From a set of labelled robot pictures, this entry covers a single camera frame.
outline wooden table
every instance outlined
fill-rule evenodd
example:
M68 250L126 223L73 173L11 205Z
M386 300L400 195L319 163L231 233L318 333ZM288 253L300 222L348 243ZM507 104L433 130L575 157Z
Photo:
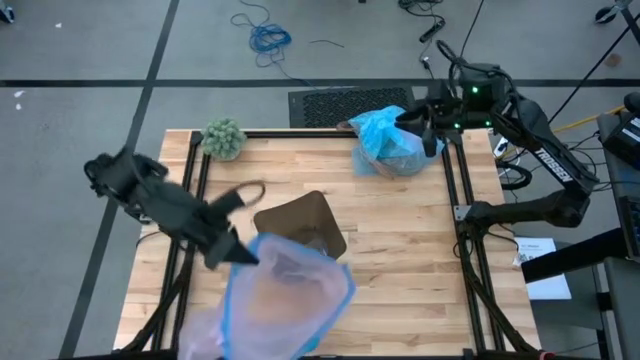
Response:
M177 183L183 176L189 136L190 130L168 130L162 145L160 161ZM242 181L267 182L265 198L231 218L247 242L256 234L252 218L257 211L312 190L326 195L348 243L339 261L350 265L357 290L316 353L460 355L462 348L474 347L473 335L460 260L452 252L456 237L442 162L437 160L409 178L356 177L351 163L356 145L356 139L249 139L234 162L211 164L205 199L212 200ZM504 202L486 131L465 132L464 146L475 198ZM196 159L194 192L202 154ZM453 161L456 182L461 184ZM460 185L458 193L463 194ZM143 234L154 230L145 227ZM492 232L511 236L499 227ZM485 244L499 306L524 338L539 347L522 272L512 265L514 245L492 236L485 238ZM168 247L169 239L160 234L138 248L114 348L131 341L155 309ZM206 269L197 255L187 321L189 313L218 304L228 272L226 264L216 271ZM491 348L484 307L481 315ZM168 324L168 328L173 324L171 315ZM170 332L165 332L165 344Z

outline brown paper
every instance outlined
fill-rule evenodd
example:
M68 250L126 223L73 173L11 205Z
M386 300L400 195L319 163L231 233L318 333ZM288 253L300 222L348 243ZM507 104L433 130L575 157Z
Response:
M260 211L253 220L259 232L286 237L334 259L347 250L329 203L320 191Z

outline gray floor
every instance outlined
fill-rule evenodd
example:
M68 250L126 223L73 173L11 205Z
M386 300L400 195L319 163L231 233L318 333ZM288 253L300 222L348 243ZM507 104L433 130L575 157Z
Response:
M0 79L144 79L169 0L13 0L17 22L0 24ZM286 71L303 78L424 78L417 37L430 20L409 16L392 0L260 0L271 19L291 32ZM477 0L436 7L447 26L438 38L459 49ZM624 29L622 19L595 26L606 0L487 0L465 52L470 61L500 63L516 79L579 79ZM248 29L229 24L236 12L264 15L235 1L180 0L159 79L280 79L277 68L258 69ZM310 44L317 39L338 42ZM628 35L616 48L622 63L595 78L638 78L640 47ZM427 51L437 77L447 63ZM199 128L216 117L242 126L288 126L287 92L301 88L159 88L146 113L137 149L156 155L167 128ZM116 151L127 138L139 88L0 88L0 203L5 215L0 253L1 359L56 357L75 303L105 202L88 188L82 164ZM555 125L621 104L629 88L579 92ZM523 88L553 113L570 88ZM424 89L416 89L423 94ZM595 131L595 123L562 133L566 141ZM593 152L596 161L602 154ZM523 158L525 166L533 160ZM599 167L602 179L606 168ZM542 170L521 200L546 194L553 183ZM578 242L616 226L610 193L594 195L578 229L525 224L517 232ZM121 214L111 232L77 354L107 353L113 344L139 226ZM542 343L563 350L594 341L593 332L538 324ZM597 348L579 354L597 356Z

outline blue plastic bag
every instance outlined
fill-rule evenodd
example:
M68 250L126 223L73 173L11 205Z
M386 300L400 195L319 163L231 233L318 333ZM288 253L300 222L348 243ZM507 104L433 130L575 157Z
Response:
M351 302L346 265L270 233L249 250L260 264L233 264L218 308L183 327L180 360L297 359L313 351Z
M422 139L395 127L396 117L404 112L392 105L349 120L360 139L360 146L352 153L356 174L411 176L431 163L433 158L425 155ZM443 147L438 141L437 154Z

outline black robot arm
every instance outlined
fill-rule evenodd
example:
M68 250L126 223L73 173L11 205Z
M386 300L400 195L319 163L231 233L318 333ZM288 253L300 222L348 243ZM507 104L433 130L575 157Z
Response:
M563 186L540 199L492 205L476 201L464 210L467 226L488 229L493 224L546 221L576 227L599 183L551 131L538 103L520 95L511 77L498 65L468 64L442 41L437 46L451 61L448 82L429 88L427 98L397 118L396 126L422 137L425 152L435 154L436 139L460 141L465 129L494 128L515 146L531 152ZM451 78L458 73L457 79ZM462 88L458 97L453 86Z
M98 196L116 201L141 223L154 221L160 231L174 239L194 243L204 254L205 265L215 269L222 261L257 264L238 241L238 234L227 216L246 206L234 188L211 203L196 199L178 184L165 181L167 168L140 154L122 149L116 156L101 154L87 162L84 172ZM262 193L264 183L258 185Z
M493 224L541 220L559 227L580 225L589 206L589 196L599 180L553 134L540 106L519 96L511 101L506 113L494 113L491 118L499 134L529 151L563 189L516 204L491 205L478 201L469 208L465 220L484 229Z

